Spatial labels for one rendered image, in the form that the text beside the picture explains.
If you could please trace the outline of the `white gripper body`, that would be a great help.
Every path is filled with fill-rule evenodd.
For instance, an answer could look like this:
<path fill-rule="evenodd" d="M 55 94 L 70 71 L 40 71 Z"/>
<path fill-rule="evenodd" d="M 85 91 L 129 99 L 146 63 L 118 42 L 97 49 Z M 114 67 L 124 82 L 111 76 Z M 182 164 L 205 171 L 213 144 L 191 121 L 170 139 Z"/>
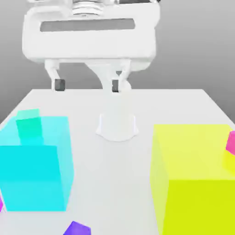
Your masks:
<path fill-rule="evenodd" d="M 156 56 L 158 3 L 35 3 L 25 14 L 22 52 L 55 72 L 62 63 L 93 71 L 140 71 Z"/>

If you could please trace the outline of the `small green cube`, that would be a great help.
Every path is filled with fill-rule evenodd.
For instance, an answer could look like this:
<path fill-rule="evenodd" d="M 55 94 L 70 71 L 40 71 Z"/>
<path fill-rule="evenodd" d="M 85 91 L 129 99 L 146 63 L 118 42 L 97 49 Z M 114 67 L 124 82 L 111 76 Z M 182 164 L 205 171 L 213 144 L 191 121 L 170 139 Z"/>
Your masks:
<path fill-rule="evenodd" d="M 43 145 L 42 122 L 39 109 L 20 110 L 16 115 L 21 145 Z"/>

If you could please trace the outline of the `small pink cube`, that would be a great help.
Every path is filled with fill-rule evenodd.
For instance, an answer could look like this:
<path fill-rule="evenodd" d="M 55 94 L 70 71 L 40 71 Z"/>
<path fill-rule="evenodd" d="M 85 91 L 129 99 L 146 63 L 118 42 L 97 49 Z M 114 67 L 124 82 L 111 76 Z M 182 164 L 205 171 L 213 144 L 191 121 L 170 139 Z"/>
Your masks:
<path fill-rule="evenodd" d="M 235 156 L 235 130 L 230 131 L 229 133 L 226 150 Z"/>

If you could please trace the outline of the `small purple cube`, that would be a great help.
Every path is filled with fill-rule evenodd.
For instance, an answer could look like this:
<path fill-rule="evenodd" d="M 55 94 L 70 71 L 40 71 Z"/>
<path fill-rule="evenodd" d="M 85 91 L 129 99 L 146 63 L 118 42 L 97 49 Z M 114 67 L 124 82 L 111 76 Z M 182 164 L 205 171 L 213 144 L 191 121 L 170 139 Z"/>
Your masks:
<path fill-rule="evenodd" d="M 91 228 L 78 222 L 72 221 L 63 235 L 91 235 Z"/>

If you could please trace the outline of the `large cyan box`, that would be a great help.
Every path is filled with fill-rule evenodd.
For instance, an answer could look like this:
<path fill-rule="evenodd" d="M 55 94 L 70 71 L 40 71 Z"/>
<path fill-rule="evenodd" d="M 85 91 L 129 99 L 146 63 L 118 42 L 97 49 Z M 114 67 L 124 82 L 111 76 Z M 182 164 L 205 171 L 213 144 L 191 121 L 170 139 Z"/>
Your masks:
<path fill-rule="evenodd" d="M 0 191 L 7 211 L 66 211 L 74 169 L 66 116 L 37 119 L 37 134 L 19 134 L 11 118 L 0 130 Z"/>

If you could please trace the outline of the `large yellow box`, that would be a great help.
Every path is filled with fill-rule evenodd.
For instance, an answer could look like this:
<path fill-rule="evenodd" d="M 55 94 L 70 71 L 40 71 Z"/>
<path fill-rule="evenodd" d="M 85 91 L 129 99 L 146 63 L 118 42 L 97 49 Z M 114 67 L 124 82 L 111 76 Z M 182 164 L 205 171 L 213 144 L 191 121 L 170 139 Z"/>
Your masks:
<path fill-rule="evenodd" d="M 156 124 L 150 184 L 159 235 L 235 235 L 227 124 Z"/>

